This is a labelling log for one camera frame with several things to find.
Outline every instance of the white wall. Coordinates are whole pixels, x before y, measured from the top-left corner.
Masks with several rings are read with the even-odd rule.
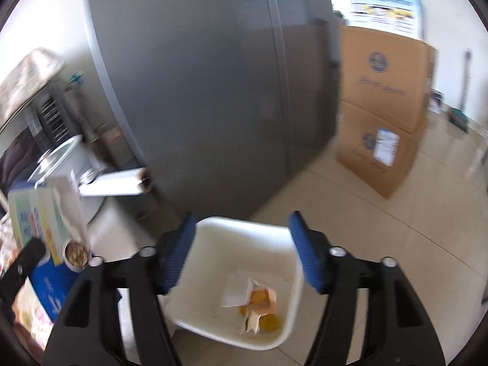
[[[82,70],[88,120],[97,127],[116,120],[105,97],[86,38],[82,0],[20,0],[0,31],[0,82],[36,47],[64,57],[64,78]]]
[[[488,118],[488,33],[468,0],[423,0],[425,41],[438,50],[433,87],[458,107],[463,87],[464,52],[473,51],[465,113],[486,127]]]

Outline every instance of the poster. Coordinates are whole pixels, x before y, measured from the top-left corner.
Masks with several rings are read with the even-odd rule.
[[[424,39],[421,0],[351,0],[351,26]]]

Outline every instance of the cardboard box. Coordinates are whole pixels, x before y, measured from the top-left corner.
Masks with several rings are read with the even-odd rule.
[[[435,49],[385,31],[342,26],[341,99],[413,133],[429,105]]]
[[[413,133],[343,101],[337,159],[385,198],[389,198],[411,169],[427,123]]]

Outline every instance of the screw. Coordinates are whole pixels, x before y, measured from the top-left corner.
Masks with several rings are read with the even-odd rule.
[[[339,246],[334,246],[329,249],[329,253],[335,257],[344,257],[347,252]]]
[[[88,265],[90,267],[98,267],[99,265],[102,265],[104,261],[105,260],[103,259],[103,257],[95,256],[88,261]]]
[[[142,257],[151,257],[151,256],[154,256],[156,254],[156,248],[153,247],[153,246],[146,246],[145,248],[142,248],[139,251],[139,254]]]
[[[392,258],[392,257],[385,257],[381,260],[381,263],[383,263],[383,265],[385,265],[386,267],[396,267],[398,265],[398,262],[396,261],[396,259]]]

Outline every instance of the broom handle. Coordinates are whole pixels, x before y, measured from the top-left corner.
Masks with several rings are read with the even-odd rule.
[[[469,63],[471,62],[472,52],[468,48],[465,53],[465,64],[464,64],[464,87],[463,93],[461,94],[461,103],[459,109],[463,112],[464,107],[466,105],[466,96],[468,94],[468,86],[469,86]]]

